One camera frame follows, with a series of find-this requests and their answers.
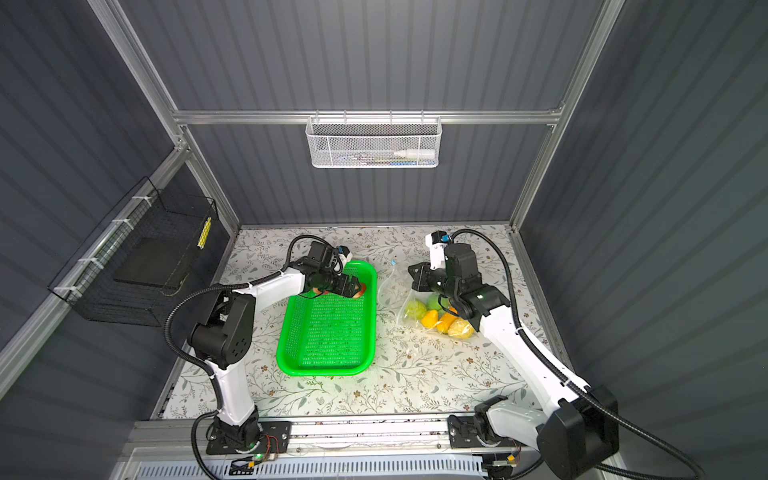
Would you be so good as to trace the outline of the orange carrot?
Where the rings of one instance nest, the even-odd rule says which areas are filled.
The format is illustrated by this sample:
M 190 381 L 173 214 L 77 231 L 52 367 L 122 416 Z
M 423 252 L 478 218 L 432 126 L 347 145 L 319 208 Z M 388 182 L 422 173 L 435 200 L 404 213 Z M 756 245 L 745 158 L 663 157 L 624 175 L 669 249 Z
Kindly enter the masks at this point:
M 451 325 L 458 319 L 450 312 L 445 312 L 435 323 L 434 328 L 441 334 L 447 334 Z

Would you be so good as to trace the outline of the small yellow lemon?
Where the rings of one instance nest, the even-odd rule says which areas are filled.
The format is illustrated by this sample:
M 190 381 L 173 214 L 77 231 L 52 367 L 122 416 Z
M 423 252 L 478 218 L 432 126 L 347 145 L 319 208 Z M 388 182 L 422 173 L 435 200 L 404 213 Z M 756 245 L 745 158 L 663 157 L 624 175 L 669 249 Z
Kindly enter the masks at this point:
M 440 320 L 437 310 L 429 310 L 420 320 L 421 325 L 426 329 L 434 329 Z

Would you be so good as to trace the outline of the clear zip top bag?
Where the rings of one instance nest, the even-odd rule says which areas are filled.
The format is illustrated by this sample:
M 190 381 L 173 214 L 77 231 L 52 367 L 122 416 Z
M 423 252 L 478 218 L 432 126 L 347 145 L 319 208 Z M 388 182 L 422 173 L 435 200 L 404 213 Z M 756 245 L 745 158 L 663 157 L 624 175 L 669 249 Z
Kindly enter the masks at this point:
M 412 290 L 406 268 L 394 260 L 386 265 L 377 301 L 382 314 L 398 326 L 414 327 L 454 340 L 468 340 L 476 334 L 467 320 L 456 315 L 447 298 Z

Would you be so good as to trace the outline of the green custard apple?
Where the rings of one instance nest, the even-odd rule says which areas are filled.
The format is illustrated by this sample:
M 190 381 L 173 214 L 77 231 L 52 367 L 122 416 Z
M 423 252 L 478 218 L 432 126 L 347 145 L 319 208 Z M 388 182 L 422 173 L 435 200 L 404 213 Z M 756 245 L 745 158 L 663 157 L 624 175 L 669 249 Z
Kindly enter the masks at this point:
M 409 300 L 405 305 L 404 317 L 406 319 L 420 321 L 427 313 L 427 306 L 417 299 Z

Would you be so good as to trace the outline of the red apple slice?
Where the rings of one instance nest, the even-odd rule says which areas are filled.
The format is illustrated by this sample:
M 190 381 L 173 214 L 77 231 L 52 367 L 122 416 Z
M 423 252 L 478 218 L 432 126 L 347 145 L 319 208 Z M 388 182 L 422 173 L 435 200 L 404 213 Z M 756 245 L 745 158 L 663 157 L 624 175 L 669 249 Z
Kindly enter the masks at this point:
M 367 290 L 367 286 L 365 284 L 360 285 L 360 289 L 353 295 L 353 299 L 359 299 L 361 298 Z

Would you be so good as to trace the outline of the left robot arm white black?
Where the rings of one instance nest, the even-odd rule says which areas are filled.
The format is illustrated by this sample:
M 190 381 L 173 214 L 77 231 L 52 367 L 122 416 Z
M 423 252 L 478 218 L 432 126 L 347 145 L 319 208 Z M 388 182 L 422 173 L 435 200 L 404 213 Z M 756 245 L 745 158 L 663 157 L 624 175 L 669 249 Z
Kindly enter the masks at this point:
M 243 359 L 253 338 L 255 315 L 292 296 L 315 293 L 359 298 L 365 284 L 343 272 L 351 259 L 346 246 L 310 235 L 309 253 L 274 273 L 242 284 L 215 285 L 191 294 L 195 324 L 188 337 L 188 361 L 211 380 L 217 407 L 214 431 L 231 448 L 244 451 L 261 438 L 259 416 L 248 391 Z

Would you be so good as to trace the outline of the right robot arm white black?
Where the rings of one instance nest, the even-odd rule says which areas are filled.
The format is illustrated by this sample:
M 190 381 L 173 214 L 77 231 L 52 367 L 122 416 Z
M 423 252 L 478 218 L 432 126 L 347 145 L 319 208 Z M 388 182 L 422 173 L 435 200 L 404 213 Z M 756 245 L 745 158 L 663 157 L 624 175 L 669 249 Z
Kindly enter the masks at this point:
M 497 395 L 475 406 L 471 417 L 452 416 L 452 445 L 516 441 L 538 451 L 560 479 L 575 479 L 616 454 L 617 423 L 572 391 L 589 385 L 520 323 L 507 295 L 483 281 L 471 246 L 444 231 L 428 235 L 425 243 L 429 261 L 408 268 L 413 290 L 446 297 L 460 318 L 500 350 L 538 402 L 521 407 Z

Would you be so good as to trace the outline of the green plastic basket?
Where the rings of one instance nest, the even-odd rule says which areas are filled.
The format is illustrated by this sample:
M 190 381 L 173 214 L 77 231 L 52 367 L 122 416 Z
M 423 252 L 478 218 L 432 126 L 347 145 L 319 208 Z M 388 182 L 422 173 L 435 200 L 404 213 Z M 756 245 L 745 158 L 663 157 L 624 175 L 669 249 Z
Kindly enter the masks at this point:
M 325 294 L 289 300 L 276 351 L 283 373 L 355 376 L 371 366 L 376 350 L 378 274 L 364 261 L 348 263 L 344 272 L 366 285 L 360 298 Z

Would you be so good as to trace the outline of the yellow tag on basket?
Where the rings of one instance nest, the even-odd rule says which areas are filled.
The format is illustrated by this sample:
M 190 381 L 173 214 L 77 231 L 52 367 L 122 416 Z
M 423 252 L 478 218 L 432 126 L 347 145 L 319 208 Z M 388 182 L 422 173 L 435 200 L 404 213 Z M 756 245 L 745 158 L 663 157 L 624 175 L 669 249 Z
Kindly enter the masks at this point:
M 201 227 L 201 231 L 196 243 L 196 246 L 198 249 L 202 250 L 205 248 L 208 236 L 210 234 L 211 226 L 212 226 L 212 218 L 207 217 Z

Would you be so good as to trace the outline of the white tube in basket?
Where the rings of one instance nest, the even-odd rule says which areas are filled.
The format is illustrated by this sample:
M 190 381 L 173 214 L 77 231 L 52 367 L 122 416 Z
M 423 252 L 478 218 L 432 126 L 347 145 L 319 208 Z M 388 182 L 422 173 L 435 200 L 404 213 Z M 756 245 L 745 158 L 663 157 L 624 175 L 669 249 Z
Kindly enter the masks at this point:
M 438 153 L 435 149 L 405 149 L 394 151 L 393 155 L 410 161 L 431 162 L 437 159 Z

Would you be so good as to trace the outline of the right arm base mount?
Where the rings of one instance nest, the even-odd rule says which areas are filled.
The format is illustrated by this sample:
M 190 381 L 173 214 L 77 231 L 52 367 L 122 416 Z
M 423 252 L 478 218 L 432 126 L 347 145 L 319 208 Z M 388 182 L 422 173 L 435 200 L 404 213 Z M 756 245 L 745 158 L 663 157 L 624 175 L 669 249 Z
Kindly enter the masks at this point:
M 517 439 L 501 437 L 494 433 L 485 420 L 476 415 L 449 415 L 447 431 L 450 446 L 454 449 L 511 448 L 518 449 L 524 443 Z

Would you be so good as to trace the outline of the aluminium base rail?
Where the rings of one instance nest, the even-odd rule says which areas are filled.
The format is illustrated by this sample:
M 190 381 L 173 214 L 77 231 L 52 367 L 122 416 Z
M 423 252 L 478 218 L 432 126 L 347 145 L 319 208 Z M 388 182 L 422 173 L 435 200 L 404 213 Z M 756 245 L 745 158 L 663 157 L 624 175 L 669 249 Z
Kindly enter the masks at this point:
M 263 418 L 259 427 L 277 438 L 281 458 L 338 455 L 490 454 L 532 450 L 535 429 L 527 425 L 508 439 L 483 443 L 470 432 L 473 416 L 451 414 L 376 414 L 350 416 L 295 416 Z M 190 419 L 150 420 L 135 423 L 119 459 L 191 460 Z

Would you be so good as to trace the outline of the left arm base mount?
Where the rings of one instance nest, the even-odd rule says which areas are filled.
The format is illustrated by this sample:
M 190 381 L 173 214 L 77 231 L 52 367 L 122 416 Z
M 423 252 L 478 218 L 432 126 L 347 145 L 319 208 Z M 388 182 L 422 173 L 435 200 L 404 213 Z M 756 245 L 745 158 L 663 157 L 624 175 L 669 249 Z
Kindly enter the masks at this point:
M 207 455 L 282 454 L 287 451 L 293 424 L 251 422 L 232 426 L 215 417 L 206 432 Z

